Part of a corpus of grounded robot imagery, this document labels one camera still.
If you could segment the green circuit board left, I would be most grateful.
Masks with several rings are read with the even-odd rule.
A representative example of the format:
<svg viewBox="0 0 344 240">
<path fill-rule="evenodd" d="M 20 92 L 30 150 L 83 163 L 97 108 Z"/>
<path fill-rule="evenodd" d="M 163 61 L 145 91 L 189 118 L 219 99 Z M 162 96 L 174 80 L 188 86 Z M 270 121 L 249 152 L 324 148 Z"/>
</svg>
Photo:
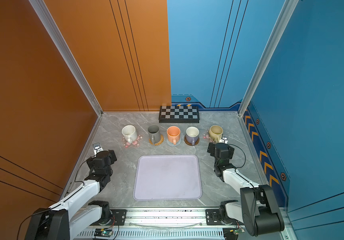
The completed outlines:
<svg viewBox="0 0 344 240">
<path fill-rule="evenodd" d="M 105 237 L 105 238 L 109 238 L 113 235 L 113 230 L 112 229 L 95 229 L 95 233 L 94 233 L 94 238 L 100 238 L 100 237 Z"/>
</svg>

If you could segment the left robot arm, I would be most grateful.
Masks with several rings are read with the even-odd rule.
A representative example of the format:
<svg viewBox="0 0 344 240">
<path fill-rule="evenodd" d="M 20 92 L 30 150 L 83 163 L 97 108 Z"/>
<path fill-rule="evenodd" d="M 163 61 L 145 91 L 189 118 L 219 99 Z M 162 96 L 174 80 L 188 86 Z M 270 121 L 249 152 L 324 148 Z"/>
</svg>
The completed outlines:
<svg viewBox="0 0 344 240">
<path fill-rule="evenodd" d="M 92 201 L 111 181 L 113 150 L 100 151 L 86 160 L 89 175 L 69 195 L 47 209 L 39 208 L 30 217 L 26 240 L 72 240 L 92 224 L 113 227 L 115 217 L 106 201 Z"/>
</svg>

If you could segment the yellow mug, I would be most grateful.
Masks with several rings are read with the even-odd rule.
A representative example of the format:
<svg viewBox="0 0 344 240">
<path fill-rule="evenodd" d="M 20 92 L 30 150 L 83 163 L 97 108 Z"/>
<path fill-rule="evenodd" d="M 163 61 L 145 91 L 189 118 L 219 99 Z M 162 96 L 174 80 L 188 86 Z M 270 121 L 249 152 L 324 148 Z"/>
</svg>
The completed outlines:
<svg viewBox="0 0 344 240">
<path fill-rule="evenodd" d="M 213 125 L 210 127 L 209 129 L 209 137 L 210 139 L 215 142 L 218 143 L 223 136 L 223 128 L 218 126 L 218 125 Z"/>
</svg>

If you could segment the white mug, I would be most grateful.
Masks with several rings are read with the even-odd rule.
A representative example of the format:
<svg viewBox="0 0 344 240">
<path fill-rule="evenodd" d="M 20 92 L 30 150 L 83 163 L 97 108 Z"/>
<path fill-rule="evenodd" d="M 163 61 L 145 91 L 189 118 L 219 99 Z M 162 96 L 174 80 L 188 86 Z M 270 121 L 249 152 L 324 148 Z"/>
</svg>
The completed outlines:
<svg viewBox="0 0 344 240">
<path fill-rule="evenodd" d="M 123 137 L 126 138 L 126 141 L 128 143 L 134 142 L 138 137 L 137 130 L 133 125 L 127 125 L 127 126 L 123 127 L 122 128 L 122 135 L 123 135 Z"/>
</svg>

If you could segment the grey woven round coaster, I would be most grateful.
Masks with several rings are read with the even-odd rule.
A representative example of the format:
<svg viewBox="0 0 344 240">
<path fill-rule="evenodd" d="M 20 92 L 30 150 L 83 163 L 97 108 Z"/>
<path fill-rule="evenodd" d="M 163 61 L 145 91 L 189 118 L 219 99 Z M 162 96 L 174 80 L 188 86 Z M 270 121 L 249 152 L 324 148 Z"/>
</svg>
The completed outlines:
<svg viewBox="0 0 344 240">
<path fill-rule="evenodd" d="M 176 142 L 176 144 L 174 144 L 173 142 L 170 142 L 169 140 L 167 140 L 167 144 L 169 145 L 169 146 L 172 146 L 172 147 L 176 147 L 176 146 L 178 146 L 180 143 L 181 143 L 181 139 L 179 139 L 177 142 Z"/>
</svg>

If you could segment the brown wooden round coaster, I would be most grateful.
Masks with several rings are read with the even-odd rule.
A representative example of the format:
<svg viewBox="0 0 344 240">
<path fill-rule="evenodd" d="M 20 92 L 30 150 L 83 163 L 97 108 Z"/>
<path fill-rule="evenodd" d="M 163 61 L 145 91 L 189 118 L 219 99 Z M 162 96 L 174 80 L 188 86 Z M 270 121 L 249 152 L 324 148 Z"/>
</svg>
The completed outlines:
<svg viewBox="0 0 344 240">
<path fill-rule="evenodd" d="M 196 141 L 194 144 L 192 144 L 192 142 L 190 142 L 190 141 L 187 140 L 187 136 L 184 137 L 184 141 L 185 141 L 185 143 L 186 143 L 188 146 L 196 146 L 196 145 L 199 144 L 200 138 L 198 138 L 197 141 Z"/>
</svg>

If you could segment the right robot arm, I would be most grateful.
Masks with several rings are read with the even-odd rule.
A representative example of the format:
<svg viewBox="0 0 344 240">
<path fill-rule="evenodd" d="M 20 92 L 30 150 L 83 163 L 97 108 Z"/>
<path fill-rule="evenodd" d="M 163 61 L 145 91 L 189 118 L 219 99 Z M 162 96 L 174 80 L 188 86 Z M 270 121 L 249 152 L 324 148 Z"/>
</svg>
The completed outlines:
<svg viewBox="0 0 344 240">
<path fill-rule="evenodd" d="M 215 158 L 214 172 L 222 182 L 231 186 L 241 197 L 240 201 L 223 201 L 216 214 L 208 219 L 225 225 L 243 223 L 251 236 L 259 236 L 285 229 L 285 221 L 269 185 L 260 185 L 244 176 L 230 163 L 235 146 L 209 143 L 207 152 Z"/>
</svg>

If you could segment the aluminium front rail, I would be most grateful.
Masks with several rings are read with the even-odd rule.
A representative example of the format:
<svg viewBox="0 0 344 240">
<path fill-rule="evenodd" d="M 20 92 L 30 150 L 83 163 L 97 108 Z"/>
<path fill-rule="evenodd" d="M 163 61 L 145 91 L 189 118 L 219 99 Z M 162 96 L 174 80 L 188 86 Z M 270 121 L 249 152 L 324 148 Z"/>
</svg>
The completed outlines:
<svg viewBox="0 0 344 240">
<path fill-rule="evenodd" d="M 243 234 L 248 235 L 245 226 L 208 226 L 205 210 L 218 208 L 128 208 L 126 221 L 123 226 L 113 226 L 113 235 L 109 238 L 94 238 L 95 229 L 105 229 L 92 224 L 84 229 L 74 239 L 120 240 L 120 239 L 190 239 L 214 238 L 222 239 L 223 228 L 243 228 Z M 285 221 L 285 229 L 278 232 L 283 240 L 296 239 L 292 223 L 288 214 L 283 210 L 281 214 Z"/>
</svg>

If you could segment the orange mug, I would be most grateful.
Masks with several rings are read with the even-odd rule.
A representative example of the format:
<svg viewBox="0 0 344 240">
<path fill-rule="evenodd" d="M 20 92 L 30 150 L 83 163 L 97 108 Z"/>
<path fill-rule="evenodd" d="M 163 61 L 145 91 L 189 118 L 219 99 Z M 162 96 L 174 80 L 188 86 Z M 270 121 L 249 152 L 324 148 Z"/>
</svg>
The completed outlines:
<svg viewBox="0 0 344 240">
<path fill-rule="evenodd" d="M 176 144 L 176 142 L 181 139 L 181 130 L 176 126 L 171 126 L 167 129 L 167 136 L 170 142 Z"/>
</svg>

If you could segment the lavender silicone tray mat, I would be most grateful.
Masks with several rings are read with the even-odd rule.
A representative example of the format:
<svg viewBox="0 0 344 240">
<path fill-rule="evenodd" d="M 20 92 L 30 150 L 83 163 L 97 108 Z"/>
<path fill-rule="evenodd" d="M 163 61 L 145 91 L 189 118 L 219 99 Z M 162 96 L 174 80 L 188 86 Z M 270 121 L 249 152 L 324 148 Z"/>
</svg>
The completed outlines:
<svg viewBox="0 0 344 240">
<path fill-rule="evenodd" d="M 139 158 L 133 193 L 135 200 L 196 200 L 201 196 L 197 156 L 155 155 Z"/>
</svg>

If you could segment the yellow rattan round coaster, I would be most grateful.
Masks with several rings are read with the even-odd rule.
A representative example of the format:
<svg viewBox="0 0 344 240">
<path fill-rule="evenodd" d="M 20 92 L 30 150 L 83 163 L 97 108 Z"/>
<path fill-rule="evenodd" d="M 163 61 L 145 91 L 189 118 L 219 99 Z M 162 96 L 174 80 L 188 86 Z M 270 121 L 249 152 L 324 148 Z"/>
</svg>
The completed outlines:
<svg viewBox="0 0 344 240">
<path fill-rule="evenodd" d="M 159 146 L 163 143 L 164 141 L 164 136 L 163 135 L 151 135 L 149 138 L 149 143 L 152 146 Z"/>
</svg>

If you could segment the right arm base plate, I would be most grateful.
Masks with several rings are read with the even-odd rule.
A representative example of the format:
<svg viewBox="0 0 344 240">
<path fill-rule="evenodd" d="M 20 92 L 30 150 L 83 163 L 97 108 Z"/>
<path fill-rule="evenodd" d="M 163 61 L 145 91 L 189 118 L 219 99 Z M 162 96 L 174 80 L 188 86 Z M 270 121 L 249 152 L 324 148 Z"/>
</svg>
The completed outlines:
<svg viewBox="0 0 344 240">
<path fill-rule="evenodd" d="M 243 226 L 244 223 L 229 218 L 223 210 L 207 209 L 205 210 L 208 226 Z"/>
</svg>

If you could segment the lavender mug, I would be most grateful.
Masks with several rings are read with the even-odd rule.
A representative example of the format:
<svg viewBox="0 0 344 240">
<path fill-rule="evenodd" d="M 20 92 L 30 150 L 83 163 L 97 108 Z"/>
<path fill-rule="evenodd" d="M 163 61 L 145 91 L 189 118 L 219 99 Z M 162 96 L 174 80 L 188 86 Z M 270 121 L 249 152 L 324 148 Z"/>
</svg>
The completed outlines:
<svg viewBox="0 0 344 240">
<path fill-rule="evenodd" d="M 188 127 L 186 129 L 187 140 L 194 144 L 199 138 L 199 129 L 196 127 Z"/>
</svg>

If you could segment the pink flower coaster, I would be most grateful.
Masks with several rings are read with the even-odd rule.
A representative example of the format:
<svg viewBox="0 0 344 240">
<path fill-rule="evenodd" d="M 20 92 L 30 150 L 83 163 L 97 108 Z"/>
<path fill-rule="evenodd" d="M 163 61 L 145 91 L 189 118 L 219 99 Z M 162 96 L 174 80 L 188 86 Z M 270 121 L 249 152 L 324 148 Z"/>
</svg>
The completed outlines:
<svg viewBox="0 0 344 240">
<path fill-rule="evenodd" d="M 211 130 L 207 130 L 204 135 L 203 139 L 210 141 L 211 143 L 218 143 L 221 139 L 223 133 L 216 134 L 213 133 Z"/>
<path fill-rule="evenodd" d="M 126 138 L 125 138 L 125 137 L 122 137 L 123 147 L 124 147 L 125 149 L 129 149 L 129 148 L 138 148 L 138 147 L 141 145 L 140 142 L 141 142 L 143 139 L 144 139 L 144 137 L 143 137 L 142 135 L 138 134 L 138 137 L 137 137 L 137 139 L 136 139 L 134 142 L 128 143 L 128 142 L 126 141 Z"/>
</svg>

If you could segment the grey mug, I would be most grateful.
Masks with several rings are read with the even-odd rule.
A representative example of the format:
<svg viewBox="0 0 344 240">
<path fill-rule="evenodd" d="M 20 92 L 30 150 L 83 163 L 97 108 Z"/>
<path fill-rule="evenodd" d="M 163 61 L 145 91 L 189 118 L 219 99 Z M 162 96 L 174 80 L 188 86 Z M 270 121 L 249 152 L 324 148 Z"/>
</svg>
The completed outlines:
<svg viewBox="0 0 344 240">
<path fill-rule="evenodd" d="M 161 135 L 159 126 L 157 126 L 157 125 L 149 126 L 148 127 L 148 134 L 149 134 L 149 138 L 151 137 L 151 135 Z"/>
</svg>

